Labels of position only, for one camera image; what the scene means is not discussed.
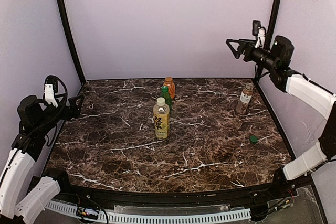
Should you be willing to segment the coffee latte bottle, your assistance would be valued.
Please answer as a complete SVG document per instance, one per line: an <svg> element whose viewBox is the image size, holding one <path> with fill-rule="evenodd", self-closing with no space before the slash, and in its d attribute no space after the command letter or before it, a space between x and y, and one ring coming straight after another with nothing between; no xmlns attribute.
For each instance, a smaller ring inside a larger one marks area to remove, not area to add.
<svg viewBox="0 0 336 224"><path fill-rule="evenodd" d="M253 89L254 85L252 83L245 84L236 107L238 114L244 114L246 112L253 96Z"/></svg>

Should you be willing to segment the yellow tea bottle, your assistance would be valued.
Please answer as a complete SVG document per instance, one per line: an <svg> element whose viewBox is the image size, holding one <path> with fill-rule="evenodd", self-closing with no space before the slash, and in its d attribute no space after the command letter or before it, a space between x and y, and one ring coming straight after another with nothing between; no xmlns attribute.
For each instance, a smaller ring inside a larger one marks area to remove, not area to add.
<svg viewBox="0 0 336 224"><path fill-rule="evenodd" d="M158 139L164 140L170 136L170 107L163 97L156 100L153 107L155 135Z"/></svg>

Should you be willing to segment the green bottle cap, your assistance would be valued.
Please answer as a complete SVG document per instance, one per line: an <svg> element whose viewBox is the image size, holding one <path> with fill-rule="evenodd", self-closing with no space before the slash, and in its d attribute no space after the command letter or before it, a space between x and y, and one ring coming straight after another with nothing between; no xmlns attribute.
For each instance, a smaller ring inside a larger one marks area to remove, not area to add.
<svg viewBox="0 0 336 224"><path fill-rule="evenodd" d="M258 143L258 137L255 136L255 135L251 135L249 140L252 144L257 144Z"/></svg>

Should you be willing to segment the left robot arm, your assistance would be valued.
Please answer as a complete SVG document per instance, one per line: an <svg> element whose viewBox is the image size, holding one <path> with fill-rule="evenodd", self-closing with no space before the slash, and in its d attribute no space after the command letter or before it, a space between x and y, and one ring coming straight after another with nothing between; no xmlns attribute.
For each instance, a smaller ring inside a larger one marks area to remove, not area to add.
<svg viewBox="0 0 336 224"><path fill-rule="evenodd" d="M60 94L60 97L62 100L52 105L29 95L17 108L19 133L1 173L1 223L34 223L55 196L71 190L67 172L52 168L21 201L18 200L23 183L43 147L50 146L46 143L47 134L59 121L80 115L82 95L67 99L65 94Z"/></svg>

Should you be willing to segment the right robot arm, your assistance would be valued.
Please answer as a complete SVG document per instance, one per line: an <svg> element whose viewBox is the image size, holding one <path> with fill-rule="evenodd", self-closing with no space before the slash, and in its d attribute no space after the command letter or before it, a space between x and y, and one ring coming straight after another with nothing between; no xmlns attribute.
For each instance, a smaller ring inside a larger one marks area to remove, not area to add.
<svg viewBox="0 0 336 224"><path fill-rule="evenodd" d="M327 121L318 142L282 168L280 175L284 180L294 180L331 162L335 157L335 94L289 67L294 51L292 42L278 35L271 51L247 39L227 39L226 44L235 58L243 55L245 62L252 61L268 70L276 88L306 103Z"/></svg>

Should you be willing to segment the orange drink bottle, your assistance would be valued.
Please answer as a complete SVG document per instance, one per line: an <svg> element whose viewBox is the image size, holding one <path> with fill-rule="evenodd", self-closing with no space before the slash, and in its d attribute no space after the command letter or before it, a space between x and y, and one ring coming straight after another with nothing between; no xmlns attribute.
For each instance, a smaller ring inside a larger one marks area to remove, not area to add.
<svg viewBox="0 0 336 224"><path fill-rule="evenodd" d="M164 80L164 85L168 87L169 94L171 96L171 99L173 100L175 98L175 83L173 81L173 78L166 77Z"/></svg>

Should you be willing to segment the green soda bottle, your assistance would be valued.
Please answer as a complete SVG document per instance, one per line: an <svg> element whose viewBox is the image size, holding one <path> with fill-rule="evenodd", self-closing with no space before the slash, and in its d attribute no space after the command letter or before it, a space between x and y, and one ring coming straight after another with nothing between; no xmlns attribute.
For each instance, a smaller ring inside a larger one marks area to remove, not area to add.
<svg viewBox="0 0 336 224"><path fill-rule="evenodd" d="M168 86L161 87L161 97L165 99L165 103L169 106L170 110L172 110L172 98Z"/></svg>

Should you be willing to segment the right black frame post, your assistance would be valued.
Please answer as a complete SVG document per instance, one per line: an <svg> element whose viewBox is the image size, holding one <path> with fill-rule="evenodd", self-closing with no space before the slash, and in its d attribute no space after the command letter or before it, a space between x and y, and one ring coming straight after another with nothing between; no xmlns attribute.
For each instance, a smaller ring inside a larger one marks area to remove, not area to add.
<svg viewBox="0 0 336 224"><path fill-rule="evenodd" d="M281 0L273 0L268 27L266 29L263 29L263 28L261 29L261 31L265 32L265 36L266 36L265 37L265 42L263 43L263 48L266 51L269 51L269 49L270 49L270 44L271 44L271 40L273 38L273 34L274 34L275 26L276 26L276 21L277 21L277 17L278 17L280 2L281 2Z"/></svg>

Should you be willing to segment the black frame post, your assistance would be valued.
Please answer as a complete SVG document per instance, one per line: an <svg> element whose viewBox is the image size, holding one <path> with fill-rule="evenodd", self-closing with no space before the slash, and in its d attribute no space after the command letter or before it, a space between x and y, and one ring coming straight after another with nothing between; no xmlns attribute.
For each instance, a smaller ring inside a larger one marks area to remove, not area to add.
<svg viewBox="0 0 336 224"><path fill-rule="evenodd" d="M65 0L56 0L56 1L57 1L57 6L58 6L65 38L66 38L67 45L70 51L71 59L73 61L73 65L75 67L78 79L81 85L84 85L86 83L86 79L85 79L85 75L84 75L84 72L83 72L83 69L82 69L82 66L79 60L79 56L76 50L75 41L72 36L70 23L69 23L67 11L66 11Z"/></svg>
<svg viewBox="0 0 336 224"><path fill-rule="evenodd" d="M270 49L270 44L271 44L271 40L273 38L273 34L274 34L275 26L276 26L276 21L277 21L277 17L278 17L280 2L281 2L281 0L273 0L268 27L266 29L263 29L263 28L261 29L261 31L265 32L265 36L266 36L265 37L265 42L263 43L263 48L266 51L269 51L269 49Z"/></svg>

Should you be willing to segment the left black frame post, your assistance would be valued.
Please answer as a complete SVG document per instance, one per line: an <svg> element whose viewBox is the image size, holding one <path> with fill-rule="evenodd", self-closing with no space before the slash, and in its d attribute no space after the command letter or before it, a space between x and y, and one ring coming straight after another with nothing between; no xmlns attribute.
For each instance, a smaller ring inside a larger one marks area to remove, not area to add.
<svg viewBox="0 0 336 224"><path fill-rule="evenodd" d="M57 1L57 6L58 6L65 38L66 38L67 45L70 51L71 59L73 61L73 65L75 67L78 79L81 85L84 85L86 83L86 79L85 79L85 75L84 75L84 72L83 72L83 69L82 69L82 66L79 60L79 56L76 50L75 41L72 36L70 23L69 23L67 11L66 11L65 0L56 0L56 1Z"/></svg>

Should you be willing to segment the black front rail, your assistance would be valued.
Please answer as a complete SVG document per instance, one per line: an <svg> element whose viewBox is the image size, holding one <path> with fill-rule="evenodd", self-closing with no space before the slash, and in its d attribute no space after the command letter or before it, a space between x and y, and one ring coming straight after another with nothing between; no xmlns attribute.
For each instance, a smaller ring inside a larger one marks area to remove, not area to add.
<svg viewBox="0 0 336 224"><path fill-rule="evenodd" d="M97 203L99 207L111 210L116 206L184 208L228 205L256 208L265 206L270 200L289 197L297 186L296 180L286 181L280 169L277 169L271 183L240 189L200 193L131 193L70 185L70 191L60 193L55 199L79 205Z"/></svg>

